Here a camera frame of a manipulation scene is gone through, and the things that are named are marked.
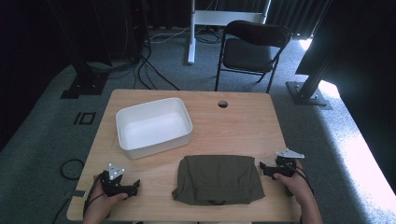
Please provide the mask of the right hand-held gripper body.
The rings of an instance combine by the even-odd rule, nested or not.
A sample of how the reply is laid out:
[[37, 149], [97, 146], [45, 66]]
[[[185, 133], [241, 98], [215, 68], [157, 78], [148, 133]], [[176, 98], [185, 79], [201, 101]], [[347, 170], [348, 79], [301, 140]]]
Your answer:
[[286, 148], [276, 153], [276, 174], [292, 177], [296, 170], [296, 159], [304, 159], [305, 155]]

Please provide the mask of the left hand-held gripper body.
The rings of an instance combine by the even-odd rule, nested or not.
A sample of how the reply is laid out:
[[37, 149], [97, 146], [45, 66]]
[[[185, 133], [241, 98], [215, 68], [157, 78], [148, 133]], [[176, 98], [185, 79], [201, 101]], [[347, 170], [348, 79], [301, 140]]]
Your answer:
[[100, 174], [102, 189], [108, 197], [125, 192], [123, 186], [120, 184], [123, 173], [123, 168], [110, 163], [108, 168]]

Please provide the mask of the olive green pants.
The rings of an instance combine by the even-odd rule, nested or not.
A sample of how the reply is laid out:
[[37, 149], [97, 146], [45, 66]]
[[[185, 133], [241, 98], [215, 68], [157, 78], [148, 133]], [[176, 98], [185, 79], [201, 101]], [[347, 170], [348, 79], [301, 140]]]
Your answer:
[[249, 204], [265, 194], [255, 159], [236, 155], [192, 155], [177, 170], [175, 201], [189, 205]]

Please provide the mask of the white plastic storage bin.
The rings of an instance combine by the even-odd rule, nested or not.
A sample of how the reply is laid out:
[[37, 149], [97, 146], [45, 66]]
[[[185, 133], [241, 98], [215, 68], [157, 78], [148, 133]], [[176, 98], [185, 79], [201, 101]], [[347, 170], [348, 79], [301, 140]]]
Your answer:
[[184, 102], [176, 97], [121, 109], [116, 114], [120, 148], [140, 159], [191, 142], [193, 125]]

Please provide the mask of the person's left hand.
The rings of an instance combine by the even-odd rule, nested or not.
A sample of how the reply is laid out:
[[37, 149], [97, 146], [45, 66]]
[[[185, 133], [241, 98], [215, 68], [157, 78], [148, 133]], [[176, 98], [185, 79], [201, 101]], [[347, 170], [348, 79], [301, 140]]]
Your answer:
[[92, 192], [85, 217], [105, 218], [117, 203], [127, 198], [126, 193], [109, 197], [104, 193], [101, 183], [97, 183]]

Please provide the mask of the person's right hand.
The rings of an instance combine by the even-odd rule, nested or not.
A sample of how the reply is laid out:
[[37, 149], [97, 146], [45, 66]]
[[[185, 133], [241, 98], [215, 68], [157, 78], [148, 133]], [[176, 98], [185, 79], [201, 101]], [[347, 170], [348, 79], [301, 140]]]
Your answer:
[[304, 180], [304, 175], [299, 175], [295, 172], [292, 177], [287, 177], [282, 174], [275, 173], [274, 178], [290, 190], [299, 205], [306, 205], [312, 198], [311, 189]]

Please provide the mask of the black floor socket cover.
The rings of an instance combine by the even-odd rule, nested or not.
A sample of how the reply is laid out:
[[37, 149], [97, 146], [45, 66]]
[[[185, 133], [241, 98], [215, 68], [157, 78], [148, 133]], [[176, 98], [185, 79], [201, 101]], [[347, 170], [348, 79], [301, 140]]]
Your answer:
[[96, 117], [95, 112], [78, 112], [74, 124], [75, 125], [92, 125]]

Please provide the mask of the black metal stand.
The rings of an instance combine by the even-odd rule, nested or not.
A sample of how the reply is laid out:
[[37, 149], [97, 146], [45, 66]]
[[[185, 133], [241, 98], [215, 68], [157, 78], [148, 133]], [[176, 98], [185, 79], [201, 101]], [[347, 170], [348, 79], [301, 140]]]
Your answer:
[[95, 72], [89, 67], [69, 26], [61, 4], [58, 0], [46, 1], [59, 25], [64, 39], [66, 55], [77, 73], [69, 89], [62, 93], [61, 98], [77, 99], [80, 95], [101, 95], [106, 85], [108, 73]]
[[331, 57], [331, 51], [325, 50], [321, 54], [317, 41], [311, 41], [296, 70], [296, 75], [307, 75], [306, 81], [286, 82], [291, 98], [296, 105], [317, 105], [322, 110], [332, 110], [330, 102], [324, 99], [318, 88], [320, 81], [326, 75]]

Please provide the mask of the black folding chair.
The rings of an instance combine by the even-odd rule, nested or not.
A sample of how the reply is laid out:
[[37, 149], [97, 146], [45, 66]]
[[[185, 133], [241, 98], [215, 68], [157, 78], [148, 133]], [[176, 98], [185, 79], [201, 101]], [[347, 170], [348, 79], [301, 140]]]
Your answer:
[[292, 31], [280, 25], [252, 21], [231, 21], [223, 29], [215, 91], [222, 71], [259, 76], [260, 83], [271, 73], [269, 92], [282, 51], [292, 39]]

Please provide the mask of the dark curtain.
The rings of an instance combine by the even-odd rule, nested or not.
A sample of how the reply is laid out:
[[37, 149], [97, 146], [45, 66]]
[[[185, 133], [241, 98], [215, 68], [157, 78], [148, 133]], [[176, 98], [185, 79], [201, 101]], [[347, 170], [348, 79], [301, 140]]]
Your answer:
[[332, 0], [271, 0], [267, 24], [280, 25], [292, 31], [295, 38], [312, 37]]

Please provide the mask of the dark equipment cabinet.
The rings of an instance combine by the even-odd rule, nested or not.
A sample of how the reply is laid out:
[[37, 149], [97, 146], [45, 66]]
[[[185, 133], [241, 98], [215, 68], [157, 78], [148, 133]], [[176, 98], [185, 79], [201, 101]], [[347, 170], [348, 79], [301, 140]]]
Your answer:
[[140, 59], [147, 37], [145, 0], [92, 0], [106, 53], [113, 60]]

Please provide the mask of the white metal desk frame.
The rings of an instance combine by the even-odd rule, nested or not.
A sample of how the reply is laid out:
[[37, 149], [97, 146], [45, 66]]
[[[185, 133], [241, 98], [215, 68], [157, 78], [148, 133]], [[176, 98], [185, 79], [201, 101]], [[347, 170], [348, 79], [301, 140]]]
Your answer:
[[191, 34], [189, 44], [188, 64], [195, 62], [195, 26], [196, 25], [211, 25], [211, 26], [226, 26], [231, 21], [252, 21], [265, 24], [268, 16], [268, 11], [272, 0], [265, 0], [262, 12], [238, 12], [238, 11], [216, 11], [216, 10], [198, 10], [195, 8], [195, 1], [191, 0]]

